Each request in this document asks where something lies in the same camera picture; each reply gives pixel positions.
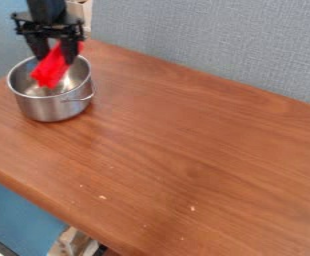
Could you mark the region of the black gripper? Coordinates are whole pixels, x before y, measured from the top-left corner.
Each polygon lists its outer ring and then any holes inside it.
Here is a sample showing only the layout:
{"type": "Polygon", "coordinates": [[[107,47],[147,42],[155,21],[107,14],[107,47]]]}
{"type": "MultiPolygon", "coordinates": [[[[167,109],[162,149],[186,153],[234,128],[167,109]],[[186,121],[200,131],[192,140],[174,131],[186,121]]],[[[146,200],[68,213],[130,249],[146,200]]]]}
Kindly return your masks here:
{"type": "Polygon", "coordinates": [[[71,65],[79,54],[79,42],[86,39],[84,21],[67,10],[65,0],[25,0],[27,11],[13,12],[16,34],[23,35],[37,60],[49,52],[48,38],[60,39],[65,63],[71,65]]]}

